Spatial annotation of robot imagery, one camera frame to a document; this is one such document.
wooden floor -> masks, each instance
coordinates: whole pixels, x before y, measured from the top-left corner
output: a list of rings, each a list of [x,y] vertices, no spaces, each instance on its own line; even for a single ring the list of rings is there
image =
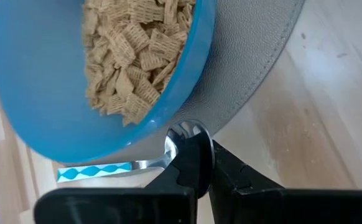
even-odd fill
[[[216,136],[286,187],[362,189],[362,1],[307,0],[259,90]],[[32,223],[58,187],[143,186],[158,172],[57,184],[59,165],[31,151],[0,109],[0,222]],[[212,223],[208,199],[199,223]]]

light wood surface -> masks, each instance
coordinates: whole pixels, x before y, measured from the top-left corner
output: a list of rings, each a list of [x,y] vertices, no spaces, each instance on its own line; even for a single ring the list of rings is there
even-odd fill
[[[286,187],[362,189],[362,1],[307,0],[276,65],[215,139]],[[17,138],[0,109],[0,223],[33,223],[58,187],[142,187],[158,172],[55,182],[59,164]],[[199,223],[213,223],[200,201]]]

black device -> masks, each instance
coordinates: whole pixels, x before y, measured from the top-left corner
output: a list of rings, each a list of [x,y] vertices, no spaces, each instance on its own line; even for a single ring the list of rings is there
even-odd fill
[[[362,223],[362,191],[285,189],[199,134],[177,145],[144,189],[54,190],[37,202],[36,224],[196,223],[207,191],[216,224]]]

metal spoon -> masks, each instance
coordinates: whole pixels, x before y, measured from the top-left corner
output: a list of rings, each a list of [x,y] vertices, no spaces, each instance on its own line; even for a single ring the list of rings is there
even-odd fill
[[[57,182],[104,177],[148,168],[166,169],[179,153],[177,144],[200,133],[205,133],[206,138],[211,142],[211,137],[201,122],[190,120],[176,123],[167,131],[164,141],[164,154],[158,158],[115,164],[60,168],[57,171]]]

blue and white spoon handle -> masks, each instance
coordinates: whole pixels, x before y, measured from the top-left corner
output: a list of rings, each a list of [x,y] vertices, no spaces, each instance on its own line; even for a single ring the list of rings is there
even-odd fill
[[[73,180],[89,179],[93,177],[104,177],[107,175],[121,174],[132,171],[130,162],[60,168],[57,172],[57,182],[68,182]]]

